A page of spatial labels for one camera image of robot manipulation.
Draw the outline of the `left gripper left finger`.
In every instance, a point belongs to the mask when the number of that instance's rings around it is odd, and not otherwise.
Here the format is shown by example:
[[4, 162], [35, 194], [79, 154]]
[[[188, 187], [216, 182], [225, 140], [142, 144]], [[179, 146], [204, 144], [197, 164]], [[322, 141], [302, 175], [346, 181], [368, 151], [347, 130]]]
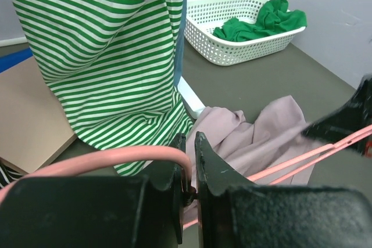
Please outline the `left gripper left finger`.
[[[167, 147], [185, 153], [185, 136]], [[181, 166], [157, 160], [72, 176], [33, 172], [1, 190], [1, 246], [177, 247], [185, 181]]]

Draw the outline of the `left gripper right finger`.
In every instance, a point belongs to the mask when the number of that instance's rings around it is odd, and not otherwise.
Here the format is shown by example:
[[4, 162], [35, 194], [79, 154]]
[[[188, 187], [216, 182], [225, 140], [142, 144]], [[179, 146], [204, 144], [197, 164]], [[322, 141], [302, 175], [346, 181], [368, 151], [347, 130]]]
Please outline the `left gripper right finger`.
[[370, 247], [371, 204], [346, 188], [257, 185], [195, 137], [200, 247]]

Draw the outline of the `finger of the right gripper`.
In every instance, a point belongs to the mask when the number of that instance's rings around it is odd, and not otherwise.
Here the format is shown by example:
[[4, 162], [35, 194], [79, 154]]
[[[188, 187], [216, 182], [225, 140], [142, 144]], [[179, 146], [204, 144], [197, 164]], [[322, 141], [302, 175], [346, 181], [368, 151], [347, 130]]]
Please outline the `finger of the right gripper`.
[[334, 143], [371, 124], [371, 75], [363, 76], [352, 97], [339, 109], [311, 123], [301, 135]]

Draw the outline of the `pink hanger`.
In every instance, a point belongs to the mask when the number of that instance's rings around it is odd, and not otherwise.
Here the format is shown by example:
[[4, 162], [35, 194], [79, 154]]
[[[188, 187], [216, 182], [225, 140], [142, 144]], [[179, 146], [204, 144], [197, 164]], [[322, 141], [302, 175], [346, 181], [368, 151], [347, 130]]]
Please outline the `pink hanger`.
[[[316, 154], [320, 154], [320, 157], [323, 159], [345, 148], [352, 148], [359, 153], [368, 153], [368, 136], [370, 135], [371, 126], [368, 125], [338, 142], [324, 142], [323, 146], [315, 150], [251, 175], [248, 177], [248, 180], [254, 182], [268, 175], [277, 174], [279, 171], [302, 162]], [[188, 195], [191, 194], [190, 183], [192, 168], [189, 157], [182, 151], [177, 151], [175, 148], [168, 148], [165, 146], [135, 146], [89, 153], [63, 161], [56, 165], [44, 167], [34, 172], [34, 175], [36, 177], [72, 176], [118, 163], [131, 163], [138, 160], [170, 161], [178, 164], [186, 172], [185, 193]], [[262, 210], [260, 213], [253, 213], [252, 209], [252, 206], [248, 206], [243, 202], [238, 202], [238, 204], [223, 206], [221, 209], [218, 209], [217, 212], [225, 213], [231, 210], [232, 215], [230, 218], [232, 227], [239, 230], [243, 227], [255, 227], [257, 222], [266, 225], [268, 222], [265, 221], [265, 218], [274, 215], [272, 211], [268, 209]], [[343, 198], [338, 202], [334, 196], [329, 196], [323, 204], [320, 204], [320, 199], [316, 199], [312, 205], [306, 205], [304, 202], [290, 202], [286, 209], [282, 209], [279, 212], [281, 215], [274, 218], [274, 221], [281, 225], [285, 224], [290, 219], [294, 219], [296, 224], [308, 222], [310, 224], [319, 223], [327, 226], [347, 225], [354, 227], [359, 226], [362, 229], [371, 229], [371, 206], [369, 204], [364, 204], [362, 198], [359, 198], [356, 203], [352, 203], [351, 200], [347, 198]]]

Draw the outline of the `pink tank top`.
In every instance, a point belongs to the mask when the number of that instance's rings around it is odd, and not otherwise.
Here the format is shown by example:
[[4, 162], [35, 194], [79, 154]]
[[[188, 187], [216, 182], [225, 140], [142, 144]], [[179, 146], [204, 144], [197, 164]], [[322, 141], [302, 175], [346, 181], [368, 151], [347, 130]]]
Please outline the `pink tank top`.
[[320, 142], [301, 135], [306, 127], [291, 95], [269, 103], [252, 124], [242, 111], [206, 107], [187, 136], [185, 152], [195, 163], [195, 137], [202, 132], [222, 159], [249, 177], [320, 147]]

